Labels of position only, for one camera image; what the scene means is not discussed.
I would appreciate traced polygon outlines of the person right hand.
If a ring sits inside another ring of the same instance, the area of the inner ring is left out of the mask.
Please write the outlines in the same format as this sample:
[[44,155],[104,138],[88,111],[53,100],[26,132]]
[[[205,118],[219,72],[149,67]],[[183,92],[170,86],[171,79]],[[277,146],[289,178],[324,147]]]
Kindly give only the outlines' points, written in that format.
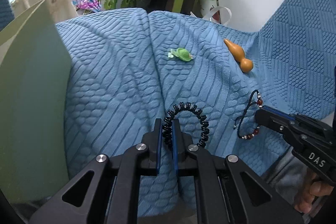
[[294,199],[294,208],[300,213],[310,213],[317,197],[329,196],[334,187],[323,181],[317,181],[318,175],[307,169],[303,185]]

